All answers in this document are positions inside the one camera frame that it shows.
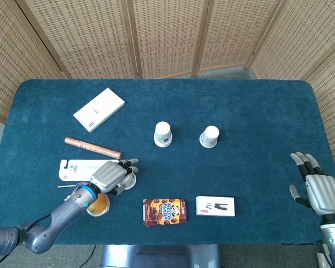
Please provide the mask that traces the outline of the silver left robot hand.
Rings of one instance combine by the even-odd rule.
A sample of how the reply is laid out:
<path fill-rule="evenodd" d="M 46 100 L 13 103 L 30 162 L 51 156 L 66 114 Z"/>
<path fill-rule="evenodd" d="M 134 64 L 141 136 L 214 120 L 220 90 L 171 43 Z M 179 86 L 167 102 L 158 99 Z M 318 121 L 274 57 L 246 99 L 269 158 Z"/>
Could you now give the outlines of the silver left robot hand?
<path fill-rule="evenodd" d="M 90 178 L 89 186 L 102 194 L 119 195 L 136 184 L 138 159 L 107 161 Z"/>

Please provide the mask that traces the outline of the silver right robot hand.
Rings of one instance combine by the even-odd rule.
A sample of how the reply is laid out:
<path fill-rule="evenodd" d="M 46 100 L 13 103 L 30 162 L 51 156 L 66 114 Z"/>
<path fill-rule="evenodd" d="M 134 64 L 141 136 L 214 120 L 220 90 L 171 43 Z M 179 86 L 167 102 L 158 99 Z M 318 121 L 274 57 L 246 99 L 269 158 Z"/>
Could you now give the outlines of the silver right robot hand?
<path fill-rule="evenodd" d="M 294 201 L 319 216 L 335 214 L 335 178 L 327 175 L 311 154 L 293 152 L 290 157 L 299 169 L 308 195 L 303 198 L 291 184 L 289 191 Z"/>

